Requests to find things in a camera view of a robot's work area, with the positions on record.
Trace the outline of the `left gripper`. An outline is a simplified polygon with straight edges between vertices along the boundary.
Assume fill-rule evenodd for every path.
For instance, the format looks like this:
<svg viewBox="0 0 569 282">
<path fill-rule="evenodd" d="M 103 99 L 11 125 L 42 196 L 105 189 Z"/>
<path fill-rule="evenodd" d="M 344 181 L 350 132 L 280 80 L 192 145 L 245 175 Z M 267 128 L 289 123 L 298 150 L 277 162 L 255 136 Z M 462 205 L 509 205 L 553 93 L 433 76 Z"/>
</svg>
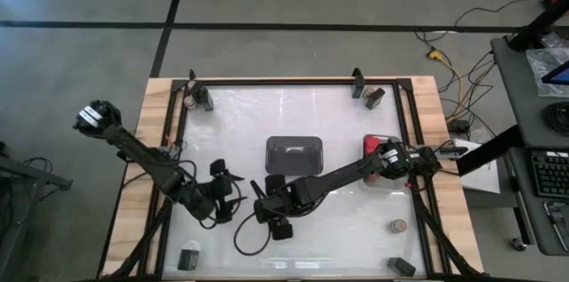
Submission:
<svg viewBox="0 0 569 282">
<path fill-rule="evenodd" d="M 201 183 L 199 189 L 214 203 L 215 222 L 225 223 L 232 219 L 234 205 L 239 205 L 247 197 L 238 197 L 227 200 L 233 193 L 233 182 L 243 181 L 244 178 L 231 174 L 226 167 L 224 159 L 217 159 L 210 164 L 212 180 Z"/>
</svg>

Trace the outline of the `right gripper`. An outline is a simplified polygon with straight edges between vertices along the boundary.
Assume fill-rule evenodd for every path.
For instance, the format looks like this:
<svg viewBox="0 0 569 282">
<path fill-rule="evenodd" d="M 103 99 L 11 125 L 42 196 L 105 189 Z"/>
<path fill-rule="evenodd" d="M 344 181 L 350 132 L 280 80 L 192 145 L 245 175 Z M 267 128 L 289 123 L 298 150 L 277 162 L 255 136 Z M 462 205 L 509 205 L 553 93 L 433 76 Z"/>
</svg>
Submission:
<svg viewBox="0 0 569 282">
<path fill-rule="evenodd" d="M 265 177 L 265 191 L 255 180 L 251 180 L 252 190 L 257 196 L 253 203 L 255 218 L 258 223 L 267 223 L 273 240 L 285 240 L 293 237 L 293 226 L 289 217 L 299 216 L 303 206 L 299 198 L 301 178 L 287 182 L 284 175 Z"/>
</svg>

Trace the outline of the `black block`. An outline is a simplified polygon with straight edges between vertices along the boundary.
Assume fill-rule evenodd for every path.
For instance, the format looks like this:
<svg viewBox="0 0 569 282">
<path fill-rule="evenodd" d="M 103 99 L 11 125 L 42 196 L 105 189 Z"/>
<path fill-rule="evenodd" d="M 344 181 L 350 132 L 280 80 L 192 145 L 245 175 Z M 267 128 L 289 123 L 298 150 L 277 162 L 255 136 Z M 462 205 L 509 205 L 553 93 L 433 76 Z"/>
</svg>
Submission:
<svg viewBox="0 0 569 282">
<path fill-rule="evenodd" d="M 390 257 L 387 267 L 401 277 L 413 277 L 416 272 L 416 268 L 401 257 Z"/>
</svg>

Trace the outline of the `dark grey plastic bin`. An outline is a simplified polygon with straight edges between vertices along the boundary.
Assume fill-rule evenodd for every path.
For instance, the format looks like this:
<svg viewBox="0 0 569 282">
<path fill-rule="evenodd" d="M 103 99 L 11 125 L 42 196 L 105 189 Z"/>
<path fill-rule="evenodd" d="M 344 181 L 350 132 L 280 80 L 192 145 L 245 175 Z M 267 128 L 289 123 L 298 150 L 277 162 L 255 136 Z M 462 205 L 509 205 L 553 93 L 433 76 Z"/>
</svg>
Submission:
<svg viewBox="0 0 569 282">
<path fill-rule="evenodd" d="M 316 136 L 271 136 L 266 142 L 269 175 L 315 176 L 324 168 L 324 146 Z"/>
</svg>

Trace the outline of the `white translucent plastic bin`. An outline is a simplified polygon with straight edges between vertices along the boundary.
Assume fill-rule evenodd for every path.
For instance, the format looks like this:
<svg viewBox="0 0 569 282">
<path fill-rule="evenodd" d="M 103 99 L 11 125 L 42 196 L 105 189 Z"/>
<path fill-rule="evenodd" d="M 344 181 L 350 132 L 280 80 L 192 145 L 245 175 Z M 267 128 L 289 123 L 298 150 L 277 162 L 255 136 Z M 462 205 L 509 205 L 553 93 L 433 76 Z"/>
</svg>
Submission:
<svg viewBox="0 0 569 282">
<path fill-rule="evenodd" d="M 388 140 L 392 140 L 395 143 L 401 142 L 397 137 L 394 136 L 379 135 L 379 134 L 367 134 L 367 135 L 377 136 L 381 140 L 381 144 L 386 143 Z M 398 177 L 397 179 L 388 179 L 384 176 L 381 176 L 380 179 L 374 183 L 366 183 L 365 179 L 363 179 L 358 183 L 358 185 L 359 188 L 364 191 L 390 194 L 393 192 L 402 192 L 406 187 L 407 182 L 408 182 L 408 174 L 405 173 L 403 176 Z"/>
</svg>

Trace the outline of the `grey metal stand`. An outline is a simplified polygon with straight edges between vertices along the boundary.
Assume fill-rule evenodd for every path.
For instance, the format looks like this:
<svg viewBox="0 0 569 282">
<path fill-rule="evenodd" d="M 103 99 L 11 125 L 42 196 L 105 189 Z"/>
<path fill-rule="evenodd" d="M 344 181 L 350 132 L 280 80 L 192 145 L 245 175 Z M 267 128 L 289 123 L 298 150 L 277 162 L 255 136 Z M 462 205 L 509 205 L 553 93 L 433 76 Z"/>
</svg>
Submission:
<svg viewBox="0 0 569 282">
<path fill-rule="evenodd" d="M 72 186 L 72 180 L 52 171 L 52 162 L 44 157 L 23 162 L 12 159 L 0 141 L 0 282 L 12 278 L 12 268 L 37 205 Z"/>
</svg>

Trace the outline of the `black power adapter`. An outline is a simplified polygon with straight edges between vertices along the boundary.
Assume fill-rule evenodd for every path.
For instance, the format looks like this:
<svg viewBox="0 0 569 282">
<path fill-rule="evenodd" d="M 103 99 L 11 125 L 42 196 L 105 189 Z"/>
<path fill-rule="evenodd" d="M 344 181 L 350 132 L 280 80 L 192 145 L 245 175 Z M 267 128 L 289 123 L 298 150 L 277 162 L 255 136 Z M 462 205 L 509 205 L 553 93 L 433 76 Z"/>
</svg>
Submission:
<svg viewBox="0 0 569 282">
<path fill-rule="evenodd" d="M 449 133 L 468 133 L 470 123 L 467 120 L 455 119 L 447 124 Z"/>
</svg>

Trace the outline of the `white paper sheet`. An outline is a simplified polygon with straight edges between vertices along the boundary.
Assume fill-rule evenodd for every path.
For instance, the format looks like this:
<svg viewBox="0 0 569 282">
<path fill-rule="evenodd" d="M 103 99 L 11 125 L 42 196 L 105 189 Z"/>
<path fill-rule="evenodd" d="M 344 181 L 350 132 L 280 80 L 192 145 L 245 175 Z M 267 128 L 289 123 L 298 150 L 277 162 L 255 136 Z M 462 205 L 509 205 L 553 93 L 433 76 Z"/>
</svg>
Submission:
<svg viewBox="0 0 569 282">
<path fill-rule="evenodd" d="M 466 148 L 466 153 L 469 153 L 470 151 L 481 146 L 481 144 L 461 139 L 453 139 L 453 144 L 457 147 Z M 465 189 L 475 189 L 484 192 L 500 194 L 501 189 L 499 184 L 499 175 L 496 160 L 489 162 L 470 173 L 462 175 L 461 184 Z"/>
</svg>

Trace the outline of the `black diagonal desk bar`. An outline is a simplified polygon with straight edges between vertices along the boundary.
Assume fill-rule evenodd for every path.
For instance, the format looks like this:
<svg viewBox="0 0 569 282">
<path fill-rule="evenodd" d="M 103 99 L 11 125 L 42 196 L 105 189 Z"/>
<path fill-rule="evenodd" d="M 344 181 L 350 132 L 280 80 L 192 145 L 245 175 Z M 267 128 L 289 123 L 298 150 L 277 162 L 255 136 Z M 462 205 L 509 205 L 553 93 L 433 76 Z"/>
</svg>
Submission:
<svg viewBox="0 0 569 282">
<path fill-rule="evenodd" d="M 459 176 L 471 173 L 479 167 L 494 161 L 506 154 L 510 148 L 523 145 L 524 142 L 519 127 L 513 125 L 478 148 L 461 156 L 456 161 Z"/>
</svg>

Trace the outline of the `grey office desk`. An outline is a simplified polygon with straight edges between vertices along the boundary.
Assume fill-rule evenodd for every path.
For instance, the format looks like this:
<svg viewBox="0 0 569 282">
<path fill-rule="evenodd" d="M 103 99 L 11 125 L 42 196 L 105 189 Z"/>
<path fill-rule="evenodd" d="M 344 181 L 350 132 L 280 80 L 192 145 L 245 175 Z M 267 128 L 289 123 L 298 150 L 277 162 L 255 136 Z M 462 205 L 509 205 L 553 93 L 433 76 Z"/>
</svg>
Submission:
<svg viewBox="0 0 569 282">
<path fill-rule="evenodd" d="M 569 153 L 569 136 L 546 126 L 541 112 L 558 99 L 538 95 L 525 53 L 511 50 L 508 41 L 507 37 L 494 38 L 491 47 L 519 133 L 517 141 L 507 151 L 509 173 L 519 187 L 517 200 L 525 209 L 529 230 L 539 250 L 550 256 L 569 256 L 569 246 L 562 247 L 543 206 L 548 199 L 534 194 L 533 169 L 529 160 L 532 149 Z"/>
</svg>

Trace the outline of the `black computer keyboard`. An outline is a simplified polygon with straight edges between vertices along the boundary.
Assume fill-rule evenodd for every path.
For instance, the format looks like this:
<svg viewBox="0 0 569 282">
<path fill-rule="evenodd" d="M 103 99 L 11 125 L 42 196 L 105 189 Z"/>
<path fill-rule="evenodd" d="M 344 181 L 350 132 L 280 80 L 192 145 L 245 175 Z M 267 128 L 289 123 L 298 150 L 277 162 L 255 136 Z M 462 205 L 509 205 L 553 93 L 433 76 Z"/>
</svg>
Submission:
<svg viewBox="0 0 569 282">
<path fill-rule="evenodd" d="M 535 195 L 569 199 L 569 152 L 531 150 L 529 158 Z"/>
</svg>

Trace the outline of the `grey metal hand tool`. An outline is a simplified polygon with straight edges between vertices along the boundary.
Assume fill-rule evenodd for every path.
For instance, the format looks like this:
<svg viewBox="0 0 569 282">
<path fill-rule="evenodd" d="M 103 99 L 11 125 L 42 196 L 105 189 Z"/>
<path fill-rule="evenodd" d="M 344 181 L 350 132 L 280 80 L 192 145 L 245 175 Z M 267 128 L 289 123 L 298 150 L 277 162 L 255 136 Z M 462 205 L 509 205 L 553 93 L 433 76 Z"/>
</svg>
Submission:
<svg viewBox="0 0 569 282">
<path fill-rule="evenodd" d="M 569 253 L 569 203 L 546 201 L 543 206 L 562 248 Z"/>
</svg>

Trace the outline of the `clear plastic bag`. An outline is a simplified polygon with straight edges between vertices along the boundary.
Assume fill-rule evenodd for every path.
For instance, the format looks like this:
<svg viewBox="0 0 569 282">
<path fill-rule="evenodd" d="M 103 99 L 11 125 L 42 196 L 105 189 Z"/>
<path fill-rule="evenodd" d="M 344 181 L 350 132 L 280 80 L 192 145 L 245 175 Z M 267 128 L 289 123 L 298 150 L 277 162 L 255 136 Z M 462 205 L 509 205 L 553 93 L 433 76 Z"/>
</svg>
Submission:
<svg viewBox="0 0 569 282">
<path fill-rule="evenodd" d="M 569 48 L 532 49 L 525 56 L 533 72 L 539 97 L 569 98 L 569 85 L 546 84 L 541 81 L 548 73 L 569 61 Z"/>
</svg>

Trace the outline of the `monitor with blue screen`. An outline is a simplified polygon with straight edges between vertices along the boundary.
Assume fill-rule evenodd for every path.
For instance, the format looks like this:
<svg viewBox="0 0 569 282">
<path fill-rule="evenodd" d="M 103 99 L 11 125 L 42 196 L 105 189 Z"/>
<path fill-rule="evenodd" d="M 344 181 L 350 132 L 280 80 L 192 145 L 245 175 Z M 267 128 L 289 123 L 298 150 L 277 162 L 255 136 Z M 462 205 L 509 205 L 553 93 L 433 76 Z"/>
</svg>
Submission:
<svg viewBox="0 0 569 282">
<path fill-rule="evenodd" d="M 544 84 L 569 85 L 569 60 L 541 78 Z"/>
</svg>

